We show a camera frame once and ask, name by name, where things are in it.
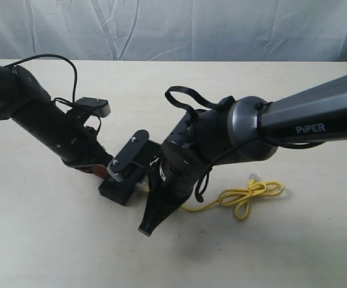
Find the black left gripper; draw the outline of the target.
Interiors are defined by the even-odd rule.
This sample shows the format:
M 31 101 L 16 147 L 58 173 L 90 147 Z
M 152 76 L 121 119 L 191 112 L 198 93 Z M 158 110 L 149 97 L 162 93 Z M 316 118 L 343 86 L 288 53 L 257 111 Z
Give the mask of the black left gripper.
M 61 159 L 69 167 L 105 179 L 113 156 L 99 143 L 97 135 L 96 131 L 62 133 Z

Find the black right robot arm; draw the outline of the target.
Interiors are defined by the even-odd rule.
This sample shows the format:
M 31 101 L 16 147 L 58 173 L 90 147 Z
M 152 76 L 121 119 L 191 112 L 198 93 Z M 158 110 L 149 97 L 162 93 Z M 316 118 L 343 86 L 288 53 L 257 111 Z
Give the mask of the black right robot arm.
M 149 173 L 138 228 L 146 236 L 190 196 L 203 201 L 215 166 L 264 161 L 280 147 L 347 140 L 347 75 L 273 102 L 228 96 L 212 103 L 184 86 L 168 88 L 165 97 L 185 115 L 161 143 Z

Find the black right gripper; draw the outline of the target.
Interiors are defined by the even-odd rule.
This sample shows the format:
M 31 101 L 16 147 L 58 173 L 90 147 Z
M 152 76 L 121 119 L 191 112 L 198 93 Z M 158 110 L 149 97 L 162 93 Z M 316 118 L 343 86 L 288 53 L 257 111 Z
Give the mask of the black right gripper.
M 180 160 L 172 163 L 161 158 L 153 163 L 147 205 L 138 231 L 151 236 L 167 217 L 188 200 L 201 172 L 202 161 Z

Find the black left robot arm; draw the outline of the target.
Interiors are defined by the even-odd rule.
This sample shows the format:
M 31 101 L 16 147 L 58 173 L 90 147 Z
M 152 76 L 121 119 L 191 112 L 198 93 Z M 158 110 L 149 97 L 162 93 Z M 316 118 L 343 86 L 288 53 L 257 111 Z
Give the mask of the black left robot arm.
M 113 157 L 97 141 L 99 130 L 85 122 L 109 114 L 107 100 L 83 97 L 71 103 L 51 98 L 24 67 L 0 66 L 0 121 L 12 119 L 66 166 L 102 179 L 108 177 Z

